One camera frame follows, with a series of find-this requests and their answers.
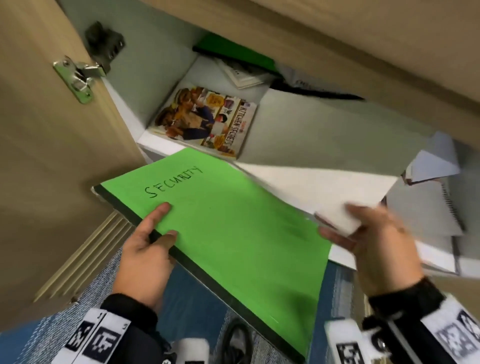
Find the person's right hand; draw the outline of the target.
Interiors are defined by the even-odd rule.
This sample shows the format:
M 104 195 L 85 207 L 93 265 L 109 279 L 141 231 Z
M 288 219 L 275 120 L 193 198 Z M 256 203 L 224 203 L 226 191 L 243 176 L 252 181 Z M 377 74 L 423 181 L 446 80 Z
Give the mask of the person's right hand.
M 346 203 L 345 210 L 360 222 L 349 238 L 356 242 L 351 253 L 367 297 L 396 293 L 425 278 L 414 238 L 384 206 Z

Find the large green folder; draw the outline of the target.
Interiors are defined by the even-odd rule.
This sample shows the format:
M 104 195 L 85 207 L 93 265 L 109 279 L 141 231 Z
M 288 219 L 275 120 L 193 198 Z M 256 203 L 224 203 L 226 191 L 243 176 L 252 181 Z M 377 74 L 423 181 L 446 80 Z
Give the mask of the large green folder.
M 178 231 L 177 263 L 291 362 L 306 362 L 331 247 L 315 222 L 192 148 L 92 190 L 135 226 L 170 203 L 153 240 Z

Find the grey spiral notebook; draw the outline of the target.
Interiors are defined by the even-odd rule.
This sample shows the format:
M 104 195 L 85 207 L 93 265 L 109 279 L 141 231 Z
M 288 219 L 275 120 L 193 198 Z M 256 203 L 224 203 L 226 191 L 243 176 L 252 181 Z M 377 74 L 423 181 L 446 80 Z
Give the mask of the grey spiral notebook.
M 414 185 L 397 180 L 386 195 L 388 209 L 419 235 L 462 236 L 465 228 L 439 180 Z

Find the person's left hand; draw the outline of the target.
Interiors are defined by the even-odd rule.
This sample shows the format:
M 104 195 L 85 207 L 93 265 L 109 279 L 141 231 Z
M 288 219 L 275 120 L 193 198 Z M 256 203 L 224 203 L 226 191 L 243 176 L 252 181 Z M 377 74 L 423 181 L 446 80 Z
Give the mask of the person's left hand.
M 112 294 L 126 295 L 159 312 L 163 295 L 176 260 L 169 252 L 152 248 L 150 234 L 171 210 L 171 204 L 159 204 L 125 241 Z

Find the white paper sheet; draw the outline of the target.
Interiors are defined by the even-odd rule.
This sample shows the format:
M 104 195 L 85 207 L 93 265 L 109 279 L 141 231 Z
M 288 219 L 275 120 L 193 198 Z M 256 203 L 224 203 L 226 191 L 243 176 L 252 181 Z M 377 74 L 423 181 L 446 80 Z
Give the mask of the white paper sheet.
M 277 167 L 236 161 L 254 182 L 285 203 L 320 216 L 343 235 L 351 235 L 360 222 L 345 210 L 345 203 L 375 207 L 399 177 L 336 169 Z

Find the metal door hinge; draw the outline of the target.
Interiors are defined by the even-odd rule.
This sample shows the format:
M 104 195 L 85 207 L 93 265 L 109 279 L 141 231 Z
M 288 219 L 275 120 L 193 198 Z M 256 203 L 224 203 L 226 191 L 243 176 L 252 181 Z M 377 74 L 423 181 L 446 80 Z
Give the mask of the metal door hinge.
M 105 69 L 98 63 L 94 65 L 76 62 L 68 56 L 52 64 L 57 75 L 82 105 L 90 103 L 94 94 L 92 85 L 96 79 L 106 76 Z

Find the white spiral notebook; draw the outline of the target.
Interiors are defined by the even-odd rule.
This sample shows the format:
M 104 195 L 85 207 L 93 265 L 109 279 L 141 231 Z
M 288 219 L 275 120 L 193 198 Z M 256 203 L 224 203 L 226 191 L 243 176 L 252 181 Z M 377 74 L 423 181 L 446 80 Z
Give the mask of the white spiral notebook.
M 424 269 L 435 271 L 436 275 L 460 275 L 452 236 L 418 236 L 415 244 Z

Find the white booklet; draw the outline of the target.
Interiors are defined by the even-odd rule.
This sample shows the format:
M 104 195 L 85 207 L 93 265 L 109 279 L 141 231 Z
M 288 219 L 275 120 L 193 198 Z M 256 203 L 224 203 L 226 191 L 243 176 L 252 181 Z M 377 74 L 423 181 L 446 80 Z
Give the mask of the white booklet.
M 238 89 L 271 84 L 276 78 L 275 75 L 254 66 L 219 58 L 215 58 L 215 62 Z

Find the person's left forearm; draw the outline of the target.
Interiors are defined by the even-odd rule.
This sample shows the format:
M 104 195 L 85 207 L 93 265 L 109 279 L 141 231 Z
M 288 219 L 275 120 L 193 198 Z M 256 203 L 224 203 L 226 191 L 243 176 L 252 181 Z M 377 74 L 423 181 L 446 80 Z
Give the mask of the person's left forearm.
M 100 308 L 131 321 L 107 364 L 172 364 L 175 355 L 156 331 L 157 314 L 123 294 L 111 294 Z

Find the white marker wristband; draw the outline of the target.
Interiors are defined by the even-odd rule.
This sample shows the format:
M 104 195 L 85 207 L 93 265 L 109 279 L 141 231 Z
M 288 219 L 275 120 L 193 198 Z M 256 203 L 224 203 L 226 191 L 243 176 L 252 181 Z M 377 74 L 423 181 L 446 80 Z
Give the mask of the white marker wristband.
M 52 364 L 107 364 L 130 323 L 106 310 L 90 309 Z
M 422 324 L 456 364 L 480 364 L 480 322 L 452 294 Z

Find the black shoe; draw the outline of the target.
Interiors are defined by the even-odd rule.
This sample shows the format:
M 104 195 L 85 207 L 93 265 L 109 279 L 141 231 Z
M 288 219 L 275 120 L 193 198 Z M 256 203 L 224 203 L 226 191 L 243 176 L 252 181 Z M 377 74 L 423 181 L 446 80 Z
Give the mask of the black shoe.
M 221 344 L 221 364 L 251 364 L 254 352 L 249 325 L 237 318 L 226 328 Z

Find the person's right forearm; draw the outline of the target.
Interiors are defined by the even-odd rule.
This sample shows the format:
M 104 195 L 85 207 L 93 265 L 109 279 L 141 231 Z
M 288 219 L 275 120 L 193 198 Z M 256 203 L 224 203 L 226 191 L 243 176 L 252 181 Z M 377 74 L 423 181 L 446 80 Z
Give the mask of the person's right forearm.
M 370 297 L 364 330 L 381 329 L 392 364 L 456 364 L 421 322 L 446 297 L 428 277 L 404 290 Z

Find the wooden cabinet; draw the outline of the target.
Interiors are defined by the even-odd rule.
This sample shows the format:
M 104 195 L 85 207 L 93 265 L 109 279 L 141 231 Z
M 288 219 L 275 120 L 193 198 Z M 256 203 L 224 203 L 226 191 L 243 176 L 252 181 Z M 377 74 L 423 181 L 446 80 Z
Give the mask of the wooden cabinet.
M 380 102 L 405 117 L 414 126 L 424 123 L 466 142 L 465 176 L 449 181 L 453 202 L 466 224 L 459 238 L 462 254 L 455 258 L 460 276 L 480 280 L 480 104 L 427 84 L 370 55 L 324 36 L 249 0 L 56 0 L 74 28 L 83 37 L 89 21 L 106 20 L 116 25 L 141 50 L 153 47 L 149 30 L 158 28 L 167 49 L 180 52 L 181 41 L 192 44 L 202 30 L 220 31 L 228 40 L 240 40 L 274 60 L 294 69 L 347 86 L 348 91 Z

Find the folded grey paper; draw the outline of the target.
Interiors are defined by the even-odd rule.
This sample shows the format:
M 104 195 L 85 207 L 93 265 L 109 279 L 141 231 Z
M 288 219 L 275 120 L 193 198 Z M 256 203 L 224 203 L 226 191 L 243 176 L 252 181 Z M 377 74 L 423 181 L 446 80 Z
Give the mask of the folded grey paper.
M 458 175 L 459 159 L 452 137 L 437 131 L 409 164 L 403 174 L 407 185 Z

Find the colourful cookbook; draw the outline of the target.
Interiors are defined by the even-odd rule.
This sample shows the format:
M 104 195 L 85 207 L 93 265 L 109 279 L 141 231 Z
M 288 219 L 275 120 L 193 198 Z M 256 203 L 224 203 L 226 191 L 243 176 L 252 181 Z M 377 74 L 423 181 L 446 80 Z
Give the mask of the colourful cookbook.
M 148 131 L 225 160 L 238 159 L 257 104 L 181 82 L 153 117 Z

